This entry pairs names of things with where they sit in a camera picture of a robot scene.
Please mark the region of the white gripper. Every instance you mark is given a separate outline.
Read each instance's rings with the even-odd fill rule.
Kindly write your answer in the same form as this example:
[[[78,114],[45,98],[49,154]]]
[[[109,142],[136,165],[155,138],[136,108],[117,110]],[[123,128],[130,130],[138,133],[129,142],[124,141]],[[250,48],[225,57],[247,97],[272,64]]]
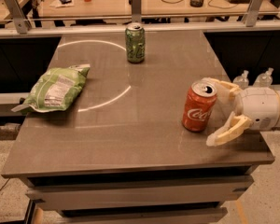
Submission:
[[[225,124],[211,133],[206,144],[217,147],[236,139],[245,130],[270,130],[277,124],[280,116],[279,95],[268,87],[248,87],[242,90],[237,84],[205,77],[217,89],[220,102],[230,102],[234,98],[234,112]]]

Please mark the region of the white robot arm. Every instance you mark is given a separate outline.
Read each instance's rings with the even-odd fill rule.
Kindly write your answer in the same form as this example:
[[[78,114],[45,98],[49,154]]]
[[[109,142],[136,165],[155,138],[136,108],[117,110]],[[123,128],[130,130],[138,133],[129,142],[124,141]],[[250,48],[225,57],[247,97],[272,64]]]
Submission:
[[[209,147],[224,145],[245,130],[269,131],[280,128],[280,87],[238,85],[206,77],[205,81],[217,89],[217,100],[223,105],[231,105],[231,113],[225,124],[207,137]]]

